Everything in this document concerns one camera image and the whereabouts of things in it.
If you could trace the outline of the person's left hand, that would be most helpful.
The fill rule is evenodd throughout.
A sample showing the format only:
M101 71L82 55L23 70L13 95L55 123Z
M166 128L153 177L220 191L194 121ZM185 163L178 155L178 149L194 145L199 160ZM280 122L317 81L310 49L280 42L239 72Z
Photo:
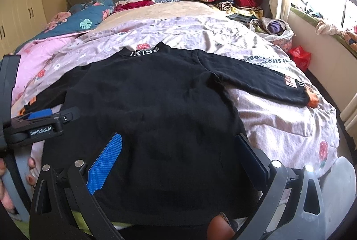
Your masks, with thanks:
M26 176L26 181L28 183L28 185L30 186L34 186L36 184L36 178L33 177L31 171L33 169L35 169L36 167L36 162L35 160L30 157L28 159L28 168L29 168L29 172ZM2 158L1 159L1 177L5 174L5 172L7 171L7 168L6 168L6 165L5 165L5 162L4 162L4 159ZM1 181L1 203L2 205L4 206L5 210L7 212L10 212L11 214L15 214L15 206L14 206L14 203L12 202L10 196L9 196L9 193L8 191L6 190L3 182Z

